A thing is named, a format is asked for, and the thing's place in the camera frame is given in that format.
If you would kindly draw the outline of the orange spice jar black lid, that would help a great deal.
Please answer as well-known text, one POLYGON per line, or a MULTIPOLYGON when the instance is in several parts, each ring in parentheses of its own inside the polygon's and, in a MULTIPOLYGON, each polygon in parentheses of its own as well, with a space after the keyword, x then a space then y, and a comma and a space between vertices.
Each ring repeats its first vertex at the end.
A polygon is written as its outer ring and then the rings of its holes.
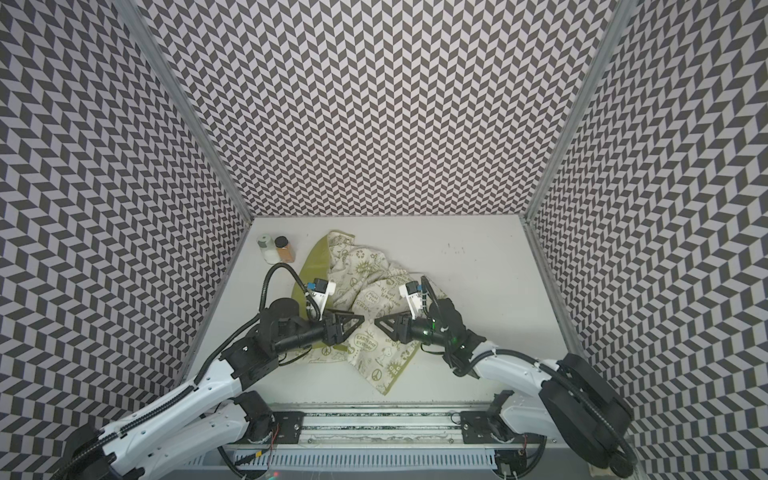
POLYGON ((295 252, 291 242, 286 236, 278 236, 274 239, 275 249, 282 263, 293 263, 295 252))

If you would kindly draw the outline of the metal base rail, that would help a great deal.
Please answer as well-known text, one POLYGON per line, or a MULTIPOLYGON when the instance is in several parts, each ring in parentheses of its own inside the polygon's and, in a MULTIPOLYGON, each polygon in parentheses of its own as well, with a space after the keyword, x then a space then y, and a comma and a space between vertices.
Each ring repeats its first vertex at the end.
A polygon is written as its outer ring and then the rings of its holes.
POLYGON ((298 442, 288 449, 466 448, 462 411, 484 411, 487 402, 309 404, 273 403, 273 411, 300 411, 298 442))

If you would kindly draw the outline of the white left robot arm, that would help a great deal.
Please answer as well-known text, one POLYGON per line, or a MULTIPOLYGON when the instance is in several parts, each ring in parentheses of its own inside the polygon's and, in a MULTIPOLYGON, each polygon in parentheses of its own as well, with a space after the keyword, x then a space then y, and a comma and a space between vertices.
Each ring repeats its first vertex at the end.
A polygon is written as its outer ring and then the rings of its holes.
POLYGON ((56 479, 157 479, 212 449, 244 440, 271 443, 281 426, 254 385, 285 353, 316 343, 336 346, 364 316, 327 308, 335 285, 299 285, 306 301, 262 301, 258 313, 205 359, 197 373, 139 411, 100 429, 78 428, 66 441, 56 479))

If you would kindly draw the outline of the white spice jar green lid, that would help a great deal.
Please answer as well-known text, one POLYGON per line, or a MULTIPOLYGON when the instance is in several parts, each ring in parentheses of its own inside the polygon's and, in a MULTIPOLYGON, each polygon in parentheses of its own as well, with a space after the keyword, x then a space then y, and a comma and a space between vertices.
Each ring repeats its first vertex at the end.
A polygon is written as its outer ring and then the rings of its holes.
POLYGON ((274 243, 274 239, 269 234, 263 234, 257 238, 257 244, 261 251, 264 261, 269 265, 281 262, 280 254, 274 243))

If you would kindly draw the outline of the aluminium corner post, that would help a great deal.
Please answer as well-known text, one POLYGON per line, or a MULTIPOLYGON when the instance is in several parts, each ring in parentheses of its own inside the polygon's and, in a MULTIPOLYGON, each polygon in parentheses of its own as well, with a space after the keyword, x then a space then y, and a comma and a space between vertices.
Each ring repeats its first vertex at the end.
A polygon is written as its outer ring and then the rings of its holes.
POLYGON ((155 42, 154 36, 145 23, 136 2, 129 0, 115 0, 112 4, 125 25, 128 27, 131 37, 146 57, 151 69, 167 91, 171 101, 174 103, 190 133, 201 148, 205 159, 216 174, 222 187, 233 201, 238 212, 245 218, 246 222, 250 224, 253 217, 247 203, 231 178, 187 94, 182 89, 180 82, 172 71, 160 47, 155 42))
POLYGON ((604 72, 609 66, 613 52, 620 43, 624 30, 629 25, 637 6, 638 2, 635 0, 617 2, 616 9, 608 22, 605 34, 586 71, 584 81, 578 89, 571 111, 555 143, 552 155, 546 162, 542 177, 525 211, 523 218, 526 224, 530 225, 533 222, 541 208, 604 72))

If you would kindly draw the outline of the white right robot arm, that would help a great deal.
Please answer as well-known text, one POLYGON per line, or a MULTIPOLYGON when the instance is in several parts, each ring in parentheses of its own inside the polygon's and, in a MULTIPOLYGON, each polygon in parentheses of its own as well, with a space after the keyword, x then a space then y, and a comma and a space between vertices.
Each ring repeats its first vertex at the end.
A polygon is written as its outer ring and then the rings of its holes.
POLYGON ((588 464, 629 478, 638 458, 626 434, 633 421, 629 404, 581 356, 541 360, 502 348, 467 328, 448 298, 426 292, 406 296, 404 312, 375 319, 375 326, 400 344, 419 342, 442 348, 444 362, 459 377, 471 376, 507 386, 489 418, 492 431, 561 439, 588 464))

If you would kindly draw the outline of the aluminium left corner post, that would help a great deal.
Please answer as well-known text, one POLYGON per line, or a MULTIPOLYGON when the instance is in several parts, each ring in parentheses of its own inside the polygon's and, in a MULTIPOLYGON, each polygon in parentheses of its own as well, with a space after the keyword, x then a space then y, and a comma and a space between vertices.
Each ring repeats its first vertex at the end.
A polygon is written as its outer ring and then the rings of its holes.
POLYGON ((180 82, 172 71, 160 47, 155 42, 154 36, 145 23, 136 2, 129 0, 115 0, 112 4, 125 25, 128 27, 131 37, 146 57, 151 69, 167 91, 171 101, 174 103, 190 133, 201 148, 205 159, 216 174, 222 187, 233 201, 238 212, 245 218, 246 222, 250 224, 253 217, 247 203, 231 178, 187 94, 182 89, 180 82))

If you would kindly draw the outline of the green and cream printed jacket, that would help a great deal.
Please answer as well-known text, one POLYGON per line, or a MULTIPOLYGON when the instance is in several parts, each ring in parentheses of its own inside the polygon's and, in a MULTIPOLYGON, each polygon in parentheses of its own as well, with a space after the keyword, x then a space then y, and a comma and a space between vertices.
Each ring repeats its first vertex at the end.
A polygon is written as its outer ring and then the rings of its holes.
POLYGON ((421 347, 419 341, 397 343, 375 327, 373 320, 410 311, 399 287, 416 275, 388 259, 380 250, 359 245, 353 235, 331 231, 317 242, 300 277, 336 284, 327 306, 365 317, 365 323, 340 346, 315 344, 292 355, 300 364, 347 363, 382 395, 390 392, 421 347))

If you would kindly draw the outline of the aluminium right corner post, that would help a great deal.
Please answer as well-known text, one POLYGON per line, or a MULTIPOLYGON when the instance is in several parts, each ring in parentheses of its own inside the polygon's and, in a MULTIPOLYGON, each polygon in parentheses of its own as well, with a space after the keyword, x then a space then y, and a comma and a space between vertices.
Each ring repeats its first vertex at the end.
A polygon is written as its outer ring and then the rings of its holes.
POLYGON ((635 0, 617 2, 616 9, 608 22, 605 34, 586 71, 584 81, 578 89, 571 111, 555 143, 552 155, 546 162, 542 177, 525 211, 523 218, 526 224, 530 225, 533 222, 541 208, 604 72, 609 66, 613 52, 620 43, 624 30, 629 25, 637 6, 638 2, 635 0))

